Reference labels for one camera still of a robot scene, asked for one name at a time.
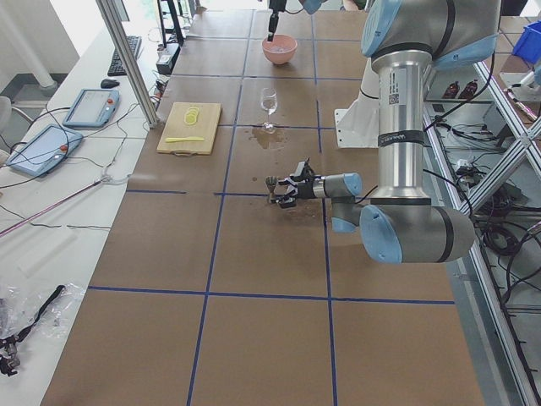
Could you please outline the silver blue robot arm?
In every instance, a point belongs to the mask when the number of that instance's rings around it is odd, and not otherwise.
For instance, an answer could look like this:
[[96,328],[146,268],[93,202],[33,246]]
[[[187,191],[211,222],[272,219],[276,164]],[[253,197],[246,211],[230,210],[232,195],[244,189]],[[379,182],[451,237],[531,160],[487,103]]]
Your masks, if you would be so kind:
[[332,228],[359,232],[384,263],[437,263],[472,247],[472,221],[434,206],[423,189],[424,87],[433,69],[468,66],[496,47],[498,1],[370,1],[362,52],[379,79],[379,181],[367,205],[356,173],[300,183],[303,198],[331,199]]

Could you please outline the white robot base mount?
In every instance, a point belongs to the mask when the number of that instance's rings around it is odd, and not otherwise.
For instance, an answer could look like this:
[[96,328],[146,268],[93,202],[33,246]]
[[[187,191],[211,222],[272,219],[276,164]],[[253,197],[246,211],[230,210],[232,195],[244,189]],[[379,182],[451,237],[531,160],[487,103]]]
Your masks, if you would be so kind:
[[339,148],[376,148],[379,135],[379,76],[368,58],[356,100],[348,109],[335,110]]

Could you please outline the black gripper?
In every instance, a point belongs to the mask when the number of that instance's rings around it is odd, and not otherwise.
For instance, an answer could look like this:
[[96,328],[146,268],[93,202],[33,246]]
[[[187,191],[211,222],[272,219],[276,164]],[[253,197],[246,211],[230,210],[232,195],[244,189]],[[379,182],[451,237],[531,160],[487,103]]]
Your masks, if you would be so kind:
[[279,22],[279,13],[285,12],[287,6],[287,0],[270,0],[270,10],[272,11],[269,24],[268,24],[268,34],[267,41],[273,42],[276,29]]
[[[288,176],[278,179],[278,185],[288,188],[297,188],[296,198],[301,200],[316,199],[317,196],[314,192],[314,180],[303,181],[295,176]],[[276,203],[281,209],[293,208],[297,205],[295,197],[282,196],[276,200]]]

